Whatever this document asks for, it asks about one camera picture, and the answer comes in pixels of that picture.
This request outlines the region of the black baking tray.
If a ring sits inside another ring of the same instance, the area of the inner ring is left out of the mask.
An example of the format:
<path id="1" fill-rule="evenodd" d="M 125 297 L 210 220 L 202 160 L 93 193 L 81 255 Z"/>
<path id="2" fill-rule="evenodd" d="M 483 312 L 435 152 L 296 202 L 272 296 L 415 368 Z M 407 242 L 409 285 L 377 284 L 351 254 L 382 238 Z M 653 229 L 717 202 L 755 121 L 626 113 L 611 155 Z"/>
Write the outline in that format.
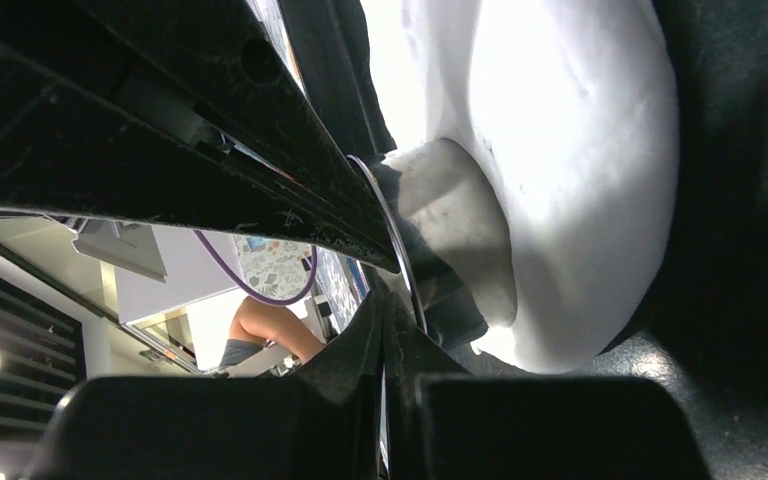
<path id="1" fill-rule="evenodd" d="M 479 377 L 639 378 L 684 413 L 706 479 L 768 479 L 768 1 L 650 1 L 678 99 L 679 166 L 662 264 L 630 322 L 583 366 L 530 373 L 467 342 L 457 298 L 432 326 L 372 164 L 396 147 L 370 69 L 366 1 L 283 1 L 306 92 L 372 183 L 405 278 L 372 274 L 418 328 Z"/>

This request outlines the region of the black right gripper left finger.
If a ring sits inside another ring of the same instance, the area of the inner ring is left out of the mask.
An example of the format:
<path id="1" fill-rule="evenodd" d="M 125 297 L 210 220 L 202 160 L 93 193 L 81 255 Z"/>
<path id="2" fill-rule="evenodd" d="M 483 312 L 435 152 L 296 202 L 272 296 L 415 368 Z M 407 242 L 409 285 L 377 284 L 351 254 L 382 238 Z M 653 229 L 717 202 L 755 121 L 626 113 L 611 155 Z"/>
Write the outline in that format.
<path id="1" fill-rule="evenodd" d="M 374 479 L 386 299 L 283 377 L 95 378 L 58 406 L 30 479 Z"/>

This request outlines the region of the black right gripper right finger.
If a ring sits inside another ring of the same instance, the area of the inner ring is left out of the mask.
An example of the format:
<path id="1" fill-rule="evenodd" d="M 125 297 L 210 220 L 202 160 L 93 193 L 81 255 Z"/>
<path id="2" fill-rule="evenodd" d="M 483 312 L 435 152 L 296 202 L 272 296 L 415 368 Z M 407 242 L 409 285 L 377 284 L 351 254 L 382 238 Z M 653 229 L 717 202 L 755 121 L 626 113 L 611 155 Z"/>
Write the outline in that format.
<path id="1" fill-rule="evenodd" d="M 383 304 L 395 479 L 706 479 L 688 421 L 639 378 L 479 377 Z"/>

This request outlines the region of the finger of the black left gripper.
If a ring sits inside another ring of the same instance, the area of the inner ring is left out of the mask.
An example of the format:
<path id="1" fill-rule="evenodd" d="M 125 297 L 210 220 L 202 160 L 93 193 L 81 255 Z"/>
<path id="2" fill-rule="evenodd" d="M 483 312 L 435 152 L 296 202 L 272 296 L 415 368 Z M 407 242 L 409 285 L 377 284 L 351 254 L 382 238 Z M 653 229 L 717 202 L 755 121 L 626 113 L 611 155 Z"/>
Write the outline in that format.
<path id="1" fill-rule="evenodd" d="M 0 212 L 324 247 L 385 214 L 244 1 L 0 1 Z"/>

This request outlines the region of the person in background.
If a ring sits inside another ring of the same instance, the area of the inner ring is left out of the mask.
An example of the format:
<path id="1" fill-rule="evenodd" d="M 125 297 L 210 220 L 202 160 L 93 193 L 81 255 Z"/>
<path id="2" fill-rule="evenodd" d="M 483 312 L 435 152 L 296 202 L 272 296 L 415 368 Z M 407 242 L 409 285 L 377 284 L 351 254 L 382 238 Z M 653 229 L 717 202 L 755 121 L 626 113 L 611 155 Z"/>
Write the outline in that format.
<path id="1" fill-rule="evenodd" d="M 269 342 L 286 348 L 302 363 L 310 361 L 326 346 L 288 308 L 248 296 L 231 321 L 219 367 L 239 365 L 262 351 Z"/>

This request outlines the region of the white dough disc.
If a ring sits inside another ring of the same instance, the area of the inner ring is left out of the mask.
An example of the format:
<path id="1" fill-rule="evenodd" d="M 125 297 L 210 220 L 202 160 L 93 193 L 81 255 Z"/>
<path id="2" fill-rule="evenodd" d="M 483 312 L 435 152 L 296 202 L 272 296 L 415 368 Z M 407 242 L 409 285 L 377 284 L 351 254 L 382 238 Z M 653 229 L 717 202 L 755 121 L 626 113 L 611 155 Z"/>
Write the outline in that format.
<path id="1" fill-rule="evenodd" d="M 630 322 L 666 250 L 678 99 L 650 1 L 366 1 L 396 147 L 372 172 L 429 323 L 560 374 Z"/>

